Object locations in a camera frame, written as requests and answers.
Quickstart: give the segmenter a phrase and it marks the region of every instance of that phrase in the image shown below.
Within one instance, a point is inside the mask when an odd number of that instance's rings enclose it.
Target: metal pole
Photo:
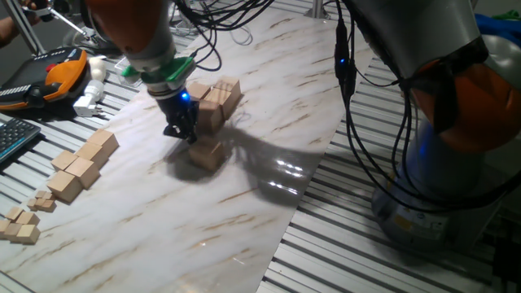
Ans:
[[[25,17],[18,3],[16,3],[15,0],[2,0],[2,2],[31,52],[36,56],[45,54],[45,49],[40,43],[40,40],[38,40],[36,33],[34,33],[31,24]]]
[[[318,19],[330,19],[330,16],[324,10],[323,6],[323,0],[313,0],[313,7],[310,10],[308,10],[308,12],[304,13],[304,16]]]

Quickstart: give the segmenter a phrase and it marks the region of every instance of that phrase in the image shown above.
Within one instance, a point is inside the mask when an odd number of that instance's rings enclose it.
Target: cable bundle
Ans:
[[[398,149],[398,143],[402,137],[402,134],[405,131],[405,145],[404,150],[402,152],[402,162],[401,167],[403,170],[403,175],[405,177],[405,180],[412,188],[407,188],[400,183],[398,183],[394,178],[391,178],[387,173],[385,173],[380,166],[374,161],[370,153],[367,151],[367,149],[364,147],[364,144],[362,143],[360,137],[358,136],[355,124],[352,119],[352,115],[350,112],[350,105],[351,105],[351,97],[354,94],[354,86],[356,84],[356,73],[353,74],[353,72],[357,72],[360,74],[366,81],[368,81],[371,85],[375,85],[378,87],[386,87],[390,85],[397,85],[400,84],[403,80],[399,78],[397,81],[394,81],[388,85],[378,85],[375,84],[372,81],[369,81],[366,77],[364,77],[356,68],[355,59],[354,59],[354,31],[355,26],[354,22],[357,19],[360,19],[361,16],[357,14],[357,11],[355,10],[355,7],[351,6],[349,0],[343,0],[345,6],[348,8],[348,10],[351,12],[351,32],[349,34],[349,37],[347,37],[347,29],[345,27],[344,21],[342,19],[342,11],[340,8],[340,0],[335,0],[338,13],[339,13],[339,23],[337,26],[337,44],[336,44],[336,51],[335,51],[335,71],[336,76],[339,79],[340,89],[342,92],[342,98],[344,101],[344,105],[346,108],[346,123],[347,123],[347,129],[348,129],[348,140],[349,140],[349,146],[351,147],[352,153],[357,159],[357,162],[361,166],[361,168],[364,170],[364,172],[367,174],[367,176],[370,178],[370,180],[386,195],[388,195],[391,199],[394,199],[396,202],[398,202],[400,205],[406,208],[410,208],[415,211],[419,212],[429,212],[429,213],[443,213],[443,212],[454,212],[454,211],[461,211],[461,210],[469,210],[474,208],[484,208],[488,205],[497,202],[499,199],[502,199],[506,195],[508,195],[510,192],[512,192],[515,188],[519,186],[521,183],[521,172],[515,174],[511,179],[509,179],[504,184],[494,188],[493,190],[490,190],[489,192],[486,192],[482,195],[471,197],[471,198],[460,198],[460,199],[447,199],[448,196],[445,196],[446,199],[434,199],[432,197],[426,196],[421,194],[418,191],[418,188],[414,185],[412,182],[408,169],[407,169],[407,151],[408,146],[410,143],[410,136],[411,136],[411,129],[412,129],[412,109],[413,105],[410,98],[410,93],[408,90],[404,90],[404,96],[405,96],[405,112],[404,117],[401,122],[400,130],[398,131],[398,134],[396,136],[396,141],[394,143],[394,146],[392,148],[392,168],[394,173],[397,177],[400,176],[398,173],[398,167],[396,166],[396,153]],[[387,182],[390,182],[393,184],[397,189],[405,192],[408,196],[411,198],[415,198],[423,203],[429,203],[432,205],[435,205],[437,209],[425,209],[425,208],[419,208],[415,207],[411,204],[405,203],[403,200],[398,199],[395,195],[393,195],[391,192],[389,192],[386,188],[386,186],[382,186],[382,184],[375,178],[375,176],[371,173],[371,171],[366,167],[366,164],[361,160],[360,155],[358,154],[358,151],[355,147],[355,144],[353,142],[353,138],[355,138],[355,141],[357,142],[358,146],[360,147],[361,151],[363,152],[364,156],[370,161],[372,166],[377,170],[378,175],[384,177]]]

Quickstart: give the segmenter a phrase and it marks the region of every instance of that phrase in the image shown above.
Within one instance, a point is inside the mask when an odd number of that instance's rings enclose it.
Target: small wooden cube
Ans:
[[[225,158],[222,144],[215,138],[201,136],[188,151],[192,161],[208,171],[216,171]]]
[[[86,142],[81,149],[76,152],[76,155],[85,160],[93,161],[96,167],[98,167],[98,170],[101,170],[108,161],[108,155],[103,152],[102,147],[91,142]]]
[[[76,176],[85,189],[89,189],[99,178],[99,170],[94,162],[83,158],[75,160],[65,172]]]
[[[6,214],[6,219],[16,221],[23,211],[24,209],[22,208],[14,207]]]
[[[207,85],[200,84],[199,82],[193,82],[188,87],[188,94],[190,95],[190,100],[199,101],[203,99],[210,92],[210,87]]]
[[[102,151],[107,158],[120,146],[117,142],[116,135],[103,129],[96,130],[96,132],[87,139],[87,142],[102,147]]]
[[[50,192],[46,192],[46,193],[42,196],[42,199],[44,199],[44,200],[55,200],[56,197],[55,197],[55,195],[51,194]]]
[[[235,110],[235,101],[231,98],[231,92],[219,89],[213,89],[210,94],[204,98],[205,101],[218,103],[222,106],[222,115],[225,120],[231,117]]]
[[[34,214],[34,212],[22,212],[22,214],[16,220],[16,224],[22,225],[38,225],[40,218]]]
[[[0,239],[7,239],[5,233],[10,223],[9,220],[0,221]]]
[[[36,195],[34,196],[36,199],[42,199],[44,196],[46,196],[47,194],[49,194],[50,192],[48,191],[44,191],[44,190],[40,190],[36,193]]]
[[[21,228],[22,224],[10,223],[6,229],[6,232],[4,232],[4,236],[12,243],[19,243],[20,241],[17,235]]]
[[[56,202],[53,199],[46,200],[40,207],[38,207],[43,212],[54,212],[56,209]]]
[[[16,237],[23,244],[36,244],[40,237],[40,230],[36,225],[22,225]]]
[[[56,171],[64,171],[77,157],[77,155],[74,155],[70,151],[62,151],[50,164],[52,164]]]
[[[214,89],[225,90],[231,92],[230,98],[233,101],[233,107],[237,107],[241,96],[241,85],[238,78],[235,77],[221,77],[219,81],[213,86]]]
[[[37,200],[37,199],[30,199],[30,200],[27,202],[27,207],[28,207],[31,211],[33,211],[33,212],[35,212],[35,211],[38,210],[38,208],[36,207],[36,200]]]
[[[64,171],[58,171],[47,183],[47,187],[56,197],[71,203],[83,190],[78,178]]]
[[[40,207],[45,203],[45,199],[37,199],[36,200],[36,203],[34,204],[34,206],[37,208],[37,209],[40,209]]]
[[[219,132],[225,123],[221,109],[222,106],[218,103],[200,100],[197,132],[202,134],[215,134]]]

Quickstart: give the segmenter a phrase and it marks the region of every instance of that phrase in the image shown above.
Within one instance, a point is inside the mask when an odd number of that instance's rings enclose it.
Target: orange device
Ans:
[[[82,90],[87,54],[77,48],[52,50],[33,57],[0,89],[0,111],[44,107]]]

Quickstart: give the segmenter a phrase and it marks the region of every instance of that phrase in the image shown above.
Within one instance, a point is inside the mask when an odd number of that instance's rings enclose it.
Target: metal slotted table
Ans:
[[[277,0],[272,8],[302,15],[311,0]],[[333,20],[334,7],[326,7]],[[195,36],[174,36],[179,51]],[[30,198],[54,172],[50,161],[62,150],[76,151],[110,120],[140,89],[120,85],[114,66],[107,59],[105,96],[100,105],[104,118],[75,117],[70,120],[32,122],[42,127],[37,139],[4,164],[0,170],[0,219],[10,208]],[[373,59],[366,76],[378,83],[394,81],[379,59]],[[393,136],[401,120],[403,101],[396,87],[380,89],[363,81],[353,101],[353,117],[361,139],[378,149],[375,159],[390,169]],[[59,112],[48,112],[49,117]],[[0,122],[10,117],[0,113]],[[515,292],[511,283],[501,285],[493,277],[495,248],[478,243],[469,254],[424,254],[406,251],[391,242],[373,221],[369,195],[373,190],[366,175],[349,155],[343,120],[326,149],[324,159],[283,235],[257,292]],[[3,278],[9,292],[29,290]]]

